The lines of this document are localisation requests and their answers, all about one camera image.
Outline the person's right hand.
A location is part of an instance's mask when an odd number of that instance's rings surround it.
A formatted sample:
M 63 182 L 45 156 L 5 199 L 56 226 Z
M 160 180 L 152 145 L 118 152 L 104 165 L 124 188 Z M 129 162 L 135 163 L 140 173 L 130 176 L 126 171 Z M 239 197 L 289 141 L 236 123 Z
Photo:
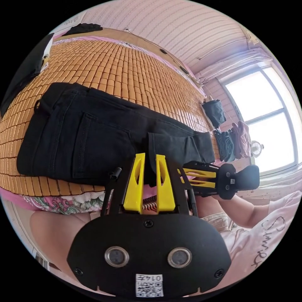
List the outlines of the person's right hand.
M 197 214 L 199 218 L 218 213 L 224 213 L 224 208 L 231 205 L 232 200 L 225 200 L 218 195 L 202 197 L 195 196 Z

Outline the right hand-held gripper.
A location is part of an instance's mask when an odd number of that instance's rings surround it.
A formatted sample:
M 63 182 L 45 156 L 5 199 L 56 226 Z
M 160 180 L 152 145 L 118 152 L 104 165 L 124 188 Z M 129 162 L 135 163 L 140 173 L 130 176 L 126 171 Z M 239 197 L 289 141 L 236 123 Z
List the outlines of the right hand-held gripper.
M 183 166 L 177 164 L 177 172 L 184 185 L 188 200 L 194 201 L 195 196 L 214 196 L 230 200 L 236 193 L 236 170 L 231 164 L 216 166 L 205 162 L 191 161 Z

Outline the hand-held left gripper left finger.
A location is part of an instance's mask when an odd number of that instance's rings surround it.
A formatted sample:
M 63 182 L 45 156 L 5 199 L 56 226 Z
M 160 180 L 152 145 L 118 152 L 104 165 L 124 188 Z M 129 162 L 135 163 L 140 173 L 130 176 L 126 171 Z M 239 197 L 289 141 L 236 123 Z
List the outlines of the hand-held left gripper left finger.
M 131 164 L 123 208 L 126 212 L 142 213 L 145 153 L 135 155 Z

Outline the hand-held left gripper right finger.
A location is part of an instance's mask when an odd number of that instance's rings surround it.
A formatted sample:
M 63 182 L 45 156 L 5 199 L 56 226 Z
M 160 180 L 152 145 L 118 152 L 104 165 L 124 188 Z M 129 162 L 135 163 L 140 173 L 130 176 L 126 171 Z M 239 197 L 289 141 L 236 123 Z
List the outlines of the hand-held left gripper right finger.
M 157 214 L 173 212 L 175 200 L 168 170 L 168 164 L 164 155 L 156 155 L 156 187 L 157 187 Z

